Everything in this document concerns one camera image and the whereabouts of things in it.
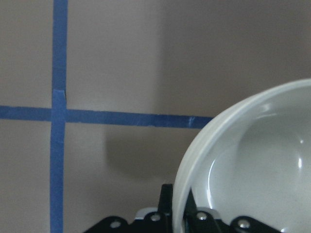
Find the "wall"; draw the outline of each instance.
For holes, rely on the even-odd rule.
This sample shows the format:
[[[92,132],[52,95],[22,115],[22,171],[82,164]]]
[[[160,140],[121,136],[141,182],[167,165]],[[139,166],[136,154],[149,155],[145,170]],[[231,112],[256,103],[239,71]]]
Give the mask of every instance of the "wall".
[[[3,232],[83,232],[109,215],[132,221],[156,206],[162,183],[174,182],[208,117],[311,74],[307,1],[69,0],[67,14],[56,21],[52,0],[0,2]],[[66,33],[53,31],[53,21],[68,23]],[[66,47],[53,47],[57,36]],[[57,48],[67,51],[64,114],[91,117],[64,120],[64,183],[53,186]],[[185,123],[176,126],[176,115]],[[188,116],[199,126],[187,125]],[[63,188],[56,217],[55,187]]]

